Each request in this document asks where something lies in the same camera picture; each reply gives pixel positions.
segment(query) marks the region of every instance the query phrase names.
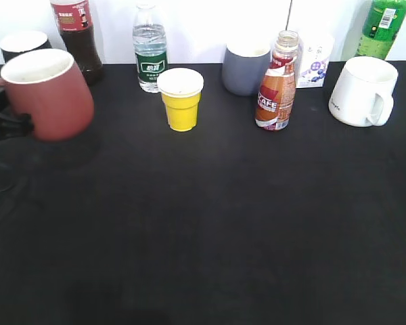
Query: green bottle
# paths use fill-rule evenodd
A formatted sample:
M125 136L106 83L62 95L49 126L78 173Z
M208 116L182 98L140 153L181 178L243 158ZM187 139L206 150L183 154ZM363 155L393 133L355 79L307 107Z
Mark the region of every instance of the green bottle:
M406 16L406 0L373 0L356 56L386 59Z

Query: white wall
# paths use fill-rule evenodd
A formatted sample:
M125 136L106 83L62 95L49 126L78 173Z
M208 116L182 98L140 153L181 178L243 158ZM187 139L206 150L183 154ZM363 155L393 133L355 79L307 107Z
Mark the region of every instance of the white wall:
M336 38L332 60L353 55L371 0L294 0L290 29L324 26ZM134 63L132 25L136 0L91 0L96 43L105 63ZM172 63L221 62L230 34L243 29L274 40L284 29L290 0L164 0L168 56ZM47 33L64 48L49 0L0 0L0 39L15 30ZM389 60L406 60L406 20Z

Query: milk carton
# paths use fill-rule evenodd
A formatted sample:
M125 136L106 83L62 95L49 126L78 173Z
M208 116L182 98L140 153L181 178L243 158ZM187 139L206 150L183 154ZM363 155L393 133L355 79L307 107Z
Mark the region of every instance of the milk carton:
M296 88L322 87L335 40L321 30L301 30L298 34Z

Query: red label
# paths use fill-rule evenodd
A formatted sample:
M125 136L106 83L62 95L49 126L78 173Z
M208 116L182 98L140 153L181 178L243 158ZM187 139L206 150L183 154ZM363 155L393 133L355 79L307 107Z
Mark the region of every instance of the red label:
M92 26L88 0L73 5L51 4L51 6L58 28L64 32L85 30Z
M258 93L256 123L269 131L279 131L289 123L296 91L295 58L272 58Z

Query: yellow cup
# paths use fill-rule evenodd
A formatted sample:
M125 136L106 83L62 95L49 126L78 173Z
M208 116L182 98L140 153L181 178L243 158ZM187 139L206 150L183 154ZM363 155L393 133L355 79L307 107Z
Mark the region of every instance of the yellow cup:
M200 93L189 98L174 98L162 94L168 124L173 130L185 132L197 125L197 111L200 98Z
M195 127L204 84L202 75L191 69L175 68L160 74L157 83L170 128L185 132Z

